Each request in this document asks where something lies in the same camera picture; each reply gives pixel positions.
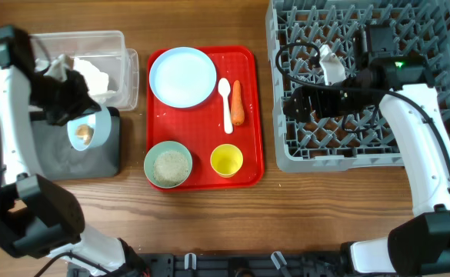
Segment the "grey dishwasher rack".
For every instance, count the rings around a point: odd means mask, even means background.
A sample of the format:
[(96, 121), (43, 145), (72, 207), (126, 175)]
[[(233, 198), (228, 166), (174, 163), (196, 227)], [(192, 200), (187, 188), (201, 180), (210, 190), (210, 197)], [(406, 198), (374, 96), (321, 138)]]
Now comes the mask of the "grey dishwasher rack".
[(315, 46), (327, 45), (347, 76), (356, 72), (353, 38), (367, 25), (392, 28), (396, 55), (422, 55), (435, 78), (438, 103), (450, 138), (450, 1), (272, 1), (265, 16), (273, 81), (277, 166), (283, 172), (336, 172), (359, 167), (400, 166), (402, 158), (386, 120), (373, 108), (345, 118), (286, 116), (283, 106), (296, 88), (286, 72), (323, 82), (308, 66)]

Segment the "clear plastic waste bin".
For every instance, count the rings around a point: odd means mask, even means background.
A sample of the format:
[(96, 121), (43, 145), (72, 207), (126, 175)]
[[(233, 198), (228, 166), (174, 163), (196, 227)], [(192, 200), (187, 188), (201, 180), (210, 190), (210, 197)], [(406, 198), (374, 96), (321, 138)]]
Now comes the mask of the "clear plastic waste bin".
[(131, 111), (138, 105), (138, 53), (125, 46), (120, 31), (56, 32), (34, 34), (35, 58), (53, 61), (65, 54), (91, 62), (109, 76), (110, 89), (116, 94), (102, 105)]

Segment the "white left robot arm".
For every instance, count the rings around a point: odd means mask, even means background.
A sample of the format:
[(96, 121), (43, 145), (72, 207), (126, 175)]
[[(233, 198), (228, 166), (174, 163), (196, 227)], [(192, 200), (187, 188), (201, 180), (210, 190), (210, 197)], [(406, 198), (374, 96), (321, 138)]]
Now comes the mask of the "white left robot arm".
[(0, 248), (14, 258), (65, 258), (93, 276), (149, 275), (133, 248), (87, 225), (77, 198), (43, 175), (30, 106), (49, 125), (94, 118), (91, 147), (106, 143), (119, 118), (116, 108), (89, 97), (79, 72), (64, 68), (54, 78), (37, 71), (27, 32), (0, 28)]

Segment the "light blue plate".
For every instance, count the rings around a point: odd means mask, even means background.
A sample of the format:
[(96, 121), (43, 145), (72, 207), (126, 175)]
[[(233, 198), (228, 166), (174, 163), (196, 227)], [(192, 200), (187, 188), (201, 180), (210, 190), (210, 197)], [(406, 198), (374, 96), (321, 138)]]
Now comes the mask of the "light blue plate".
[(153, 95), (172, 108), (191, 108), (204, 102), (215, 89), (213, 61), (196, 48), (171, 48), (153, 62), (149, 71)]

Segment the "brown mushroom piece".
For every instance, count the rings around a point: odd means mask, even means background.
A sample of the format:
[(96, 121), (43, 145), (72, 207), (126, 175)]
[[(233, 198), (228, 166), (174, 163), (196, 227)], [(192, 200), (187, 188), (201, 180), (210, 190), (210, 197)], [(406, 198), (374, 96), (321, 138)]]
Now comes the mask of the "brown mushroom piece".
[(82, 141), (84, 145), (89, 145), (92, 141), (94, 135), (94, 129), (89, 125), (79, 125), (75, 130), (75, 135), (78, 139)]

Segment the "orange carrot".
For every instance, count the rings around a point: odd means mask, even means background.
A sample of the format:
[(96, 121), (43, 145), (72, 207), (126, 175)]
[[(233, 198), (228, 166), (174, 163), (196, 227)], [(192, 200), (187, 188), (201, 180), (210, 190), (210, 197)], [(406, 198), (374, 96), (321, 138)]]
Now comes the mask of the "orange carrot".
[(242, 86), (239, 80), (233, 82), (231, 119), (233, 125), (241, 125), (245, 121), (245, 111), (242, 104)]

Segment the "red serving tray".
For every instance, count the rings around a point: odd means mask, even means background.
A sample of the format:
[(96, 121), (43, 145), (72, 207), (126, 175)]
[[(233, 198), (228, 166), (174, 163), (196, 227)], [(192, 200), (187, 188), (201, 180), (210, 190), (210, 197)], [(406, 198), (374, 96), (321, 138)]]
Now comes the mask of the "red serving tray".
[[(193, 108), (172, 108), (159, 101), (147, 89), (146, 148), (164, 141), (183, 144), (192, 154), (192, 171), (183, 184), (173, 190), (237, 189), (258, 183), (265, 172), (262, 124), (255, 56), (241, 45), (201, 47), (214, 63), (218, 77), (240, 81), (245, 122), (224, 132), (222, 97), (214, 91), (202, 104)], [(220, 177), (210, 163), (212, 151), (221, 144), (237, 146), (244, 156), (241, 169), (231, 178)]]

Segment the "light blue bowl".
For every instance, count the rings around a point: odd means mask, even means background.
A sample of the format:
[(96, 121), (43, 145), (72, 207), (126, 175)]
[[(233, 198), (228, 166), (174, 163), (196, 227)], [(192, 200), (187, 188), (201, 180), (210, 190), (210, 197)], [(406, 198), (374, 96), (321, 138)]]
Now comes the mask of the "light blue bowl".
[[(68, 122), (68, 139), (75, 150), (82, 152), (88, 149), (94, 149), (103, 145), (108, 140), (112, 130), (112, 117), (106, 106), (101, 105), (100, 108), (100, 111), (83, 115)], [(75, 130), (78, 126), (84, 124), (89, 125), (95, 131), (89, 145), (84, 145), (75, 135)]]

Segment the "white napkin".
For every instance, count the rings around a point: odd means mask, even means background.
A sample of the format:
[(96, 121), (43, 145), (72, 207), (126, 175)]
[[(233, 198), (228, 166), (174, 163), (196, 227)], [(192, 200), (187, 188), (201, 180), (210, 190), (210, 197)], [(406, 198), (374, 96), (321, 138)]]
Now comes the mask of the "white napkin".
[(116, 94), (116, 90), (110, 89), (109, 76), (101, 72), (91, 62), (80, 58), (72, 58), (62, 54), (52, 62), (46, 59), (37, 58), (35, 60), (35, 70), (43, 75), (53, 77), (64, 82), (68, 79), (67, 70), (74, 70), (80, 73), (88, 87), (89, 96), (99, 104), (104, 104), (107, 99)]

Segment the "white rice pile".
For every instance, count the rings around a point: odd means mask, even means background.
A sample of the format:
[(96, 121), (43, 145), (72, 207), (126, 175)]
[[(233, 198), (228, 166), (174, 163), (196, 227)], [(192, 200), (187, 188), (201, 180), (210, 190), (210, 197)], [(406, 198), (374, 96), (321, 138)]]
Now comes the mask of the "white rice pile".
[(164, 188), (174, 187), (184, 182), (190, 170), (187, 158), (175, 150), (161, 153), (153, 165), (155, 181)]

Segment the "black waste tray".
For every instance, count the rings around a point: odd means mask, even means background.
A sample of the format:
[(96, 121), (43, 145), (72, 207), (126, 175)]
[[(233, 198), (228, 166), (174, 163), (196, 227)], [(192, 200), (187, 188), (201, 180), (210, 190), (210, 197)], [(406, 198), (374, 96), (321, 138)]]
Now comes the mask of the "black waste tray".
[(49, 125), (41, 112), (31, 112), (35, 150), (44, 176), (52, 181), (115, 176), (120, 171), (120, 112), (109, 107), (111, 130), (104, 144), (83, 151), (68, 139), (68, 126)]

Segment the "white plastic spoon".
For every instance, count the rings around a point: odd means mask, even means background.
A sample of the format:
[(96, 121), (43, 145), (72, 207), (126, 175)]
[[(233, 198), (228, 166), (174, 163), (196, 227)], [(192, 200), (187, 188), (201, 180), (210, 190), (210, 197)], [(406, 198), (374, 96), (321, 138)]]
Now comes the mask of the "white plastic spoon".
[(231, 93), (231, 86), (226, 78), (220, 78), (218, 81), (218, 93), (222, 97), (223, 101), (223, 121), (224, 131), (226, 134), (231, 135), (233, 133), (233, 125), (231, 119), (231, 112), (228, 102), (228, 97)]

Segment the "green bowl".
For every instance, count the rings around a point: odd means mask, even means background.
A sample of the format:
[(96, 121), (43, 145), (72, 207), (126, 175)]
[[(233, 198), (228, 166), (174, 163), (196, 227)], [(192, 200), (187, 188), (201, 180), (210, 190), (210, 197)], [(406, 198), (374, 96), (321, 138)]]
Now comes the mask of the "green bowl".
[(143, 167), (147, 179), (154, 186), (173, 189), (191, 175), (192, 155), (183, 144), (164, 141), (148, 150)]

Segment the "yellow cup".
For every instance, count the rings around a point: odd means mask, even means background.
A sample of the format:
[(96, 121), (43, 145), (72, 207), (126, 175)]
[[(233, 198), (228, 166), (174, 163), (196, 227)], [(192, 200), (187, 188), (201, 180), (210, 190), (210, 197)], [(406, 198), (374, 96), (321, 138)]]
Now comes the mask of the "yellow cup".
[(231, 178), (242, 167), (244, 162), (242, 151), (235, 145), (222, 144), (211, 153), (212, 169), (222, 178)]

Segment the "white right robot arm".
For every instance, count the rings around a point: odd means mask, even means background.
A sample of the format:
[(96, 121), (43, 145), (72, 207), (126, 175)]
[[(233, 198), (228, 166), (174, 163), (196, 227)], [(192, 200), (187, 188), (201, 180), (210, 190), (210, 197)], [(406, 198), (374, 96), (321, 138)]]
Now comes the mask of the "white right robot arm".
[(412, 192), (412, 220), (384, 238), (348, 243), (342, 272), (450, 272), (450, 139), (426, 60), (380, 55), (353, 78), (333, 54), (317, 53), (311, 61), (325, 82), (300, 82), (285, 113), (307, 122), (310, 112), (326, 118), (375, 106), (392, 130)]

